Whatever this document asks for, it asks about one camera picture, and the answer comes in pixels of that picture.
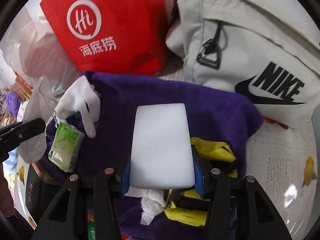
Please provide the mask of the person's left hand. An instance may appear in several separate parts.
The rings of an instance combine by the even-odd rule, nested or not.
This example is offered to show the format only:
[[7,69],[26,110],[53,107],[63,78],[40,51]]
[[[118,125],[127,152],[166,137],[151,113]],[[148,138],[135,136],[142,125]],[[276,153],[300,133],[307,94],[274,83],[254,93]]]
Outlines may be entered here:
[[4,177],[3,164],[0,165],[0,206],[7,217],[13,215],[14,202],[8,188],[8,182]]

